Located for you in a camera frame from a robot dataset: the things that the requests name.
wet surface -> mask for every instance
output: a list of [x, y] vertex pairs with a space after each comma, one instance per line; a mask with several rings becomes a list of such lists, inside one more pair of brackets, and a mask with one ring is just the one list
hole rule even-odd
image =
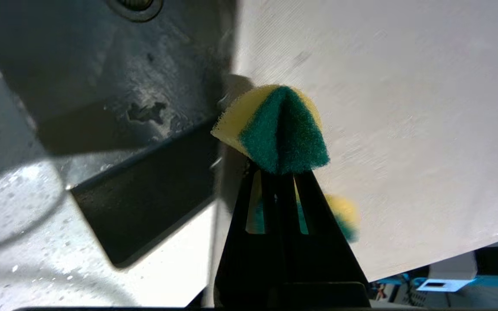
[[134, 23], [105, 1], [0, 2], [0, 70], [65, 184], [217, 115], [231, 10], [167, 1]]

stainless steel surface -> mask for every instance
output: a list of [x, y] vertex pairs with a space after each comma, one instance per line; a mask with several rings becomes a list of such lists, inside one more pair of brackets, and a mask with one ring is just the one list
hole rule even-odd
[[213, 203], [118, 270], [66, 189], [216, 115], [223, 4], [133, 24], [102, 1], [0, 2], [0, 311], [181, 307], [206, 285]]
[[216, 117], [232, 7], [169, 1], [133, 23], [98, 0], [0, 1], [0, 70], [66, 185]]

sink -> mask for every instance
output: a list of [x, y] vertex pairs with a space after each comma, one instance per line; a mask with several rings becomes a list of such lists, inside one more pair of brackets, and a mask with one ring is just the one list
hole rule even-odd
[[141, 22], [136, 1], [0, 1], [0, 71], [116, 267], [212, 201], [235, 14], [141, 2], [162, 7]]

green and yellow sponge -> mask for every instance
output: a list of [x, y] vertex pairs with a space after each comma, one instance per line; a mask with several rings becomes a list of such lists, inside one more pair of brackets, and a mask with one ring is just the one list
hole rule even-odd
[[[310, 171], [330, 161], [318, 110], [308, 97], [288, 86], [266, 85], [243, 94], [211, 134], [276, 175]], [[340, 197], [325, 197], [347, 240], [354, 240], [358, 228], [354, 205]], [[255, 223], [249, 225], [255, 233], [263, 228], [262, 205], [257, 205]], [[304, 234], [308, 230], [302, 210], [299, 218]]]

sponge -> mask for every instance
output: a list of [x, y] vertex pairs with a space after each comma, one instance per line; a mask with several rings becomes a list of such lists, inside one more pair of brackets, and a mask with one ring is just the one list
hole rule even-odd
[[211, 134], [273, 174], [302, 173], [330, 158], [312, 101], [288, 86], [267, 85], [242, 95]]

